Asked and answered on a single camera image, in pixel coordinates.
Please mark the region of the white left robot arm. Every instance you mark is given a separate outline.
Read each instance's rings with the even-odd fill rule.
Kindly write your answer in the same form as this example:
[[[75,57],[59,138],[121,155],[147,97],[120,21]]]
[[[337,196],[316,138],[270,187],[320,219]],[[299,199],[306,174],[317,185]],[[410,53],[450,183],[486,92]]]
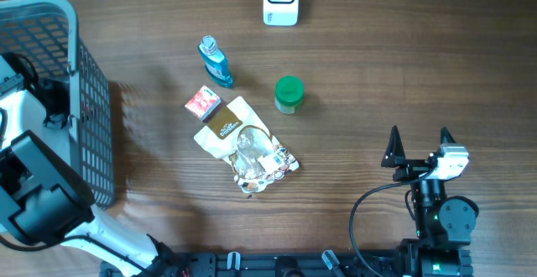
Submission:
[[[187,263],[148,234],[104,212],[90,186],[61,158],[69,88],[39,78],[30,59],[1,55],[1,244],[32,253],[77,248],[122,276],[187,276]]]

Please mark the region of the dark grey plastic basket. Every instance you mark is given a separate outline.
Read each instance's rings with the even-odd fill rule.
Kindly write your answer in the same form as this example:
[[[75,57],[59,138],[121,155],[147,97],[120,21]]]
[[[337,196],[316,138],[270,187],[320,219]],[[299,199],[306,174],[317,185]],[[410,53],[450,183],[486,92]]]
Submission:
[[[1,3],[1,51],[23,56],[41,81],[69,92],[64,123],[49,123],[42,139],[62,143],[59,156],[89,184],[96,203],[115,201],[111,95],[107,78],[79,34],[67,0],[5,0]]]

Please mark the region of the red tissue pack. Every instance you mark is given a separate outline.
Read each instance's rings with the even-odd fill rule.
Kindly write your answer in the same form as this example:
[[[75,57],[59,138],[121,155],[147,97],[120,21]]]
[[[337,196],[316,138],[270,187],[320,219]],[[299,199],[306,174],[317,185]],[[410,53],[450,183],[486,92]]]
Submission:
[[[221,101],[221,98],[212,89],[203,86],[185,104],[185,108],[199,120],[204,121]]]

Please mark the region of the green lid jar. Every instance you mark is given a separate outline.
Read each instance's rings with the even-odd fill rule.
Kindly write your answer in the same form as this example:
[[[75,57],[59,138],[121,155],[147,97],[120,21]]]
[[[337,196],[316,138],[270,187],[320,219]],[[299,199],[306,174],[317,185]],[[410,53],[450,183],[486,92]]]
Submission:
[[[305,86],[296,76],[284,76],[275,86],[275,105],[284,114],[296,113],[303,104]]]

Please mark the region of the blue mouthwash bottle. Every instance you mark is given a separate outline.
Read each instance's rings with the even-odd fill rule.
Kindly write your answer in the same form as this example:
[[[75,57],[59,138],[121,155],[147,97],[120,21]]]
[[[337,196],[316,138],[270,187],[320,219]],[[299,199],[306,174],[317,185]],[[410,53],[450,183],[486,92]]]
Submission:
[[[231,88],[234,84],[229,70],[227,57],[219,48],[216,39],[211,35],[202,38],[198,50],[205,62],[205,68],[209,77],[218,85]]]

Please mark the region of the beige nut snack pouch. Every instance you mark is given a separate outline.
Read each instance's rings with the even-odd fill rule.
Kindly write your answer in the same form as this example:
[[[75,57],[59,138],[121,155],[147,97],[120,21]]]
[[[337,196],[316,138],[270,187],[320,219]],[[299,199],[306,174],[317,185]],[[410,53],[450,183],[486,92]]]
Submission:
[[[233,179],[244,193],[264,191],[300,167],[242,97],[220,109],[194,140],[231,166]]]

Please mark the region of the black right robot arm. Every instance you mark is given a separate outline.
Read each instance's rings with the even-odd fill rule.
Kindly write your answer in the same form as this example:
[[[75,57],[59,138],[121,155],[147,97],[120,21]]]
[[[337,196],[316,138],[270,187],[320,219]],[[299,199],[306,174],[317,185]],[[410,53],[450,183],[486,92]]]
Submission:
[[[471,243],[479,214],[477,204],[446,194],[445,183],[469,164],[467,148],[441,129],[439,148],[427,159],[407,159],[397,127],[392,127],[381,166],[394,168],[393,181],[409,186],[416,239],[396,248],[396,276],[468,276],[471,260],[463,248]]]

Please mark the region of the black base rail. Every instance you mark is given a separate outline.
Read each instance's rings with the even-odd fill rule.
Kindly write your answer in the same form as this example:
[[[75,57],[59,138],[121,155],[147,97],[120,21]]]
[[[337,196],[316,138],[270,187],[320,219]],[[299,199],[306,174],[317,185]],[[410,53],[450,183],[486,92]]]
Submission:
[[[242,253],[237,264],[229,264],[227,253],[180,253],[184,276],[372,276],[354,253],[336,253],[336,264],[328,265],[320,253]]]

